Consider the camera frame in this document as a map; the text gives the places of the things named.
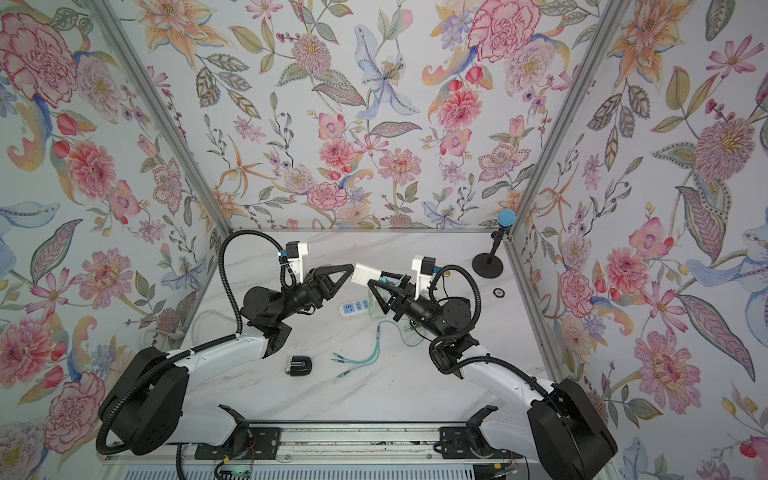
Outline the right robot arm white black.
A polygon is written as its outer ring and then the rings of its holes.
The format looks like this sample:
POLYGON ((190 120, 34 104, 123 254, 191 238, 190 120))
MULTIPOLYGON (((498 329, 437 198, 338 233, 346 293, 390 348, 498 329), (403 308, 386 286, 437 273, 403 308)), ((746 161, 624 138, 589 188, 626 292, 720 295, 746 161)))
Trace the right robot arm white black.
POLYGON ((573 380, 539 380, 492 355, 471 332, 482 312, 473 276, 459 265, 398 276, 362 264, 352 276, 395 320, 432 334, 428 354, 443 375, 480 386, 502 401, 469 419, 471 436, 493 450, 537 460, 552 479, 593 479, 618 446, 585 391, 573 380))

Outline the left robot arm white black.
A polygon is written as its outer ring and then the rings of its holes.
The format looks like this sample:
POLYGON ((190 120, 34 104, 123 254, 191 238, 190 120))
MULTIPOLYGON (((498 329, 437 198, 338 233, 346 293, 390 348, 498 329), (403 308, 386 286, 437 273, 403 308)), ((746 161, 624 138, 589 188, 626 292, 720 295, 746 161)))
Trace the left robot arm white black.
POLYGON ((229 235, 219 249, 218 271, 233 309, 234 332, 186 350, 141 350, 99 408, 98 454, 129 451, 145 455, 166 444, 198 444, 232 456, 250 445, 250 424, 243 415, 224 404, 195 407, 187 398, 188 391, 237 366, 277 353, 291 333, 286 319, 315 313, 335 297, 355 270, 351 264, 306 270, 307 244, 282 245, 264 232, 252 234, 277 251, 279 289, 255 286, 243 300, 236 300, 226 274, 225 254, 242 234, 229 235))

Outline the white power strip blue sockets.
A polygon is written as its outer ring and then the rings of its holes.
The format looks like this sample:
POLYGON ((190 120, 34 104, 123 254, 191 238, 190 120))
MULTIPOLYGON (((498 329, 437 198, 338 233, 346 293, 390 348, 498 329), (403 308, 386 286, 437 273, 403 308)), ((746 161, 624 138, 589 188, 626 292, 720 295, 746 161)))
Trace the white power strip blue sockets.
POLYGON ((345 302, 339 308, 339 314, 342 318, 364 315, 368 312, 369 302, 366 298, 345 302))

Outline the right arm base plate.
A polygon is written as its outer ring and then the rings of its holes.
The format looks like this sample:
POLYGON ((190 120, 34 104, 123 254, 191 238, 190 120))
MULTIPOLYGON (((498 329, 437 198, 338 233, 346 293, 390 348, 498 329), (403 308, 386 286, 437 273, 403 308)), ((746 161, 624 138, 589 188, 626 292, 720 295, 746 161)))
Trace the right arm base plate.
POLYGON ((477 429, 443 426, 433 450, 448 460, 513 460, 522 456, 505 449, 495 449, 477 429))

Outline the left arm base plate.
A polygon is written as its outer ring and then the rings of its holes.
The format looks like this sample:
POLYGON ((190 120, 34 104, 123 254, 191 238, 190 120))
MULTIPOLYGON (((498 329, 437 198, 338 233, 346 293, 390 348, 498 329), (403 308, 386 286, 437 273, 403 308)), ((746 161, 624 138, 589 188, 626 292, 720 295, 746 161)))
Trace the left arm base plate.
POLYGON ((279 427, 250 427, 248 432, 235 431, 220 446, 199 444, 194 453, 195 460, 242 459, 275 460, 280 446, 282 429, 279 427))

